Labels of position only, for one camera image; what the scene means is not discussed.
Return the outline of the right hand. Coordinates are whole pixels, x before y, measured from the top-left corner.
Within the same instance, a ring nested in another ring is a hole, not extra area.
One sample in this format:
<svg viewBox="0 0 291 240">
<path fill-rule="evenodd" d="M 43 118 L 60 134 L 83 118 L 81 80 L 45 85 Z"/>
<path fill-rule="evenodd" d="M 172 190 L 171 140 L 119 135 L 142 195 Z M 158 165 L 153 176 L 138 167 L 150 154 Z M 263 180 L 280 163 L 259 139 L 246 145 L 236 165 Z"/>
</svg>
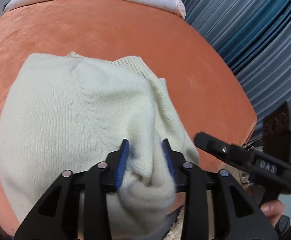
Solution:
<svg viewBox="0 0 291 240">
<path fill-rule="evenodd" d="M 260 209 L 269 219 L 271 225 L 275 227 L 284 213 L 285 205 L 277 199 L 263 203 Z"/>
</svg>

